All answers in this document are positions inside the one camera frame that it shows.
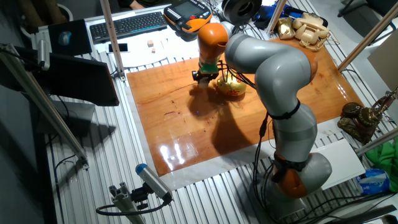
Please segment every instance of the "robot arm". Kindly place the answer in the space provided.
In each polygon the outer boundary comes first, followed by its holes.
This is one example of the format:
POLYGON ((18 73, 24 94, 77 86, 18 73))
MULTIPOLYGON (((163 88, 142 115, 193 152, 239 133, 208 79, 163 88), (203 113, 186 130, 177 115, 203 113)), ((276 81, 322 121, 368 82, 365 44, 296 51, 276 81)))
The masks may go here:
POLYGON ((308 85, 317 72, 314 55, 284 44, 231 36, 225 24, 207 24, 198 34, 200 47, 197 81, 207 83, 218 75, 217 61, 225 49, 229 67, 239 73, 255 73, 257 93, 273 118, 276 144, 275 167, 269 201, 289 201, 319 189, 331 174, 331 165, 321 154, 310 154, 317 135, 312 110, 299 102, 297 92, 308 85), (223 38, 208 36, 222 34, 223 38))

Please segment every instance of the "wooden table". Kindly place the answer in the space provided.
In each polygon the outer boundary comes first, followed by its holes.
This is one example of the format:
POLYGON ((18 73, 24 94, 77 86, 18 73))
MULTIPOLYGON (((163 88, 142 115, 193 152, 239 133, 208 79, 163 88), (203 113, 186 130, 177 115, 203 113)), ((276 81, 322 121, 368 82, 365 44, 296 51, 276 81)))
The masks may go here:
MULTIPOLYGON (((307 51, 296 40, 271 41, 307 51)), ((297 97, 321 123, 338 117, 345 103, 360 100, 327 50, 314 54, 317 75, 297 97)), ((217 92, 215 81, 208 89, 199 89, 191 76, 197 69, 195 58, 127 75, 159 175, 252 146, 259 140, 266 109, 256 91, 247 87, 244 96, 227 97, 217 92)), ((254 75, 247 77, 254 81, 254 75)), ((273 138, 272 128, 268 130, 264 141, 273 138)))

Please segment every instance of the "yellow object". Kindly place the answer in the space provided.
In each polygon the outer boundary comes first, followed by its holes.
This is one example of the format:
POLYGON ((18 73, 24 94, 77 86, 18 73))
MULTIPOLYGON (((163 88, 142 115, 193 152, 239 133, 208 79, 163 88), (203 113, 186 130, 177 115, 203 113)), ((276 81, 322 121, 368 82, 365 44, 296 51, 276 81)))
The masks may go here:
POLYGON ((300 46, 307 50, 311 50, 312 52, 317 52, 324 46, 325 42, 329 39, 330 34, 328 34, 325 38, 320 40, 315 46, 311 46, 310 43, 300 40, 300 46))
POLYGON ((296 32, 292 28, 292 18, 280 18, 278 20, 278 34, 281 40, 294 37, 296 32))
POLYGON ((324 39, 329 34, 329 29, 322 25, 323 21, 315 14, 303 13, 301 18, 293 21, 296 29, 295 37, 310 44, 316 44, 318 38, 324 39))
POLYGON ((227 94, 229 96, 240 96, 246 91, 247 85, 243 83, 241 80, 236 79, 231 74, 228 74, 227 77, 225 72, 224 77, 221 76, 218 78, 217 87, 220 92, 227 94))

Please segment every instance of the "telephone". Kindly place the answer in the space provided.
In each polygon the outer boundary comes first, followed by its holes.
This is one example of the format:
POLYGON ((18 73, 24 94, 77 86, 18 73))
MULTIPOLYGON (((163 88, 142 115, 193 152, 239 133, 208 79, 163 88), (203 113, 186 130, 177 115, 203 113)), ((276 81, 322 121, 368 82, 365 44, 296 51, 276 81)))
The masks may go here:
POLYGON ((324 27, 323 20, 315 15, 304 12, 301 18, 293 21, 296 30, 295 37, 310 44, 316 44, 318 38, 324 39, 329 34, 329 29, 324 27))

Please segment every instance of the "black keyboard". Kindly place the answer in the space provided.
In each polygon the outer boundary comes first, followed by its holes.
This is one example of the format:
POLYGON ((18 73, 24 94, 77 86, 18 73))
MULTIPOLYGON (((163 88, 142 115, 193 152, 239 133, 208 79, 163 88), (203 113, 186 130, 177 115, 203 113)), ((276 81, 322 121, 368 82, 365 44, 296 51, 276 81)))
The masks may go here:
MULTIPOLYGON (((118 39, 167 28, 167 23, 161 12, 119 19, 113 21, 113 24, 118 39)), ((109 41, 108 29, 105 23, 90 26, 90 32, 94 44, 109 41)))

